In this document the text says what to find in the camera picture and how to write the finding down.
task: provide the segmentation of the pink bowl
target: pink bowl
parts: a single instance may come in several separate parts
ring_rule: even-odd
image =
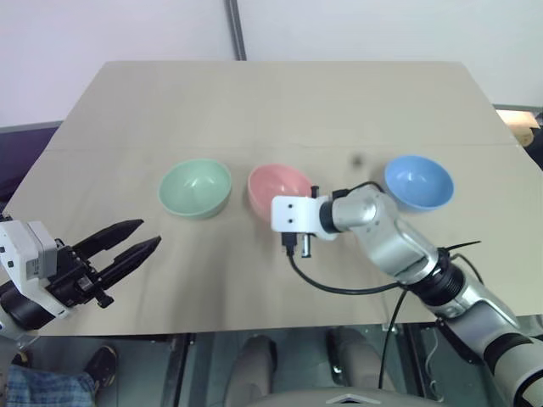
[[[277,195],[310,197],[311,182],[298,170],[284,164],[266,164],[253,169],[247,181],[253,211],[269,222],[272,200]]]

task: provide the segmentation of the white wall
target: white wall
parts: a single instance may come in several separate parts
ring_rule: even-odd
[[[233,59],[222,0],[0,0],[0,127],[63,120],[120,59]]]
[[[249,60],[462,61],[492,103],[543,106],[541,0],[238,0]]]

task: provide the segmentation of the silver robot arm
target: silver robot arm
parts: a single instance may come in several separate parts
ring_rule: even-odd
[[[354,232],[368,258],[439,317],[447,339],[486,363],[510,405],[542,406],[543,342],[522,334],[500,299],[400,219],[388,195],[372,185],[343,195],[276,197],[271,227],[327,240]]]

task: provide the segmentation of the tabletop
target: tabletop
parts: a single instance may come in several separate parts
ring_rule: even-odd
[[[543,304],[539,168],[482,92],[452,63],[117,62],[106,64],[7,212],[41,220],[75,243],[116,221],[145,220],[92,259],[98,269],[161,235],[154,254],[109,292],[106,310],[78,307],[48,335],[202,332],[385,322],[396,291],[364,297],[317,291],[290,270],[279,236],[253,215],[246,181],[258,164],[302,170],[323,192],[382,180],[393,157],[421,154],[452,175],[444,208],[404,214],[434,244],[463,250],[518,315]],[[168,214],[157,198],[175,163],[218,159],[232,193],[215,218]],[[350,233],[315,241],[308,275],[336,287],[389,282]],[[431,321],[412,295],[400,321]]]

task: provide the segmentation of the green bowl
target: green bowl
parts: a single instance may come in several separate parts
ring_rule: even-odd
[[[224,209],[231,189],[232,176],[225,165],[213,159],[191,159],[165,175],[159,200],[174,215],[204,219]]]

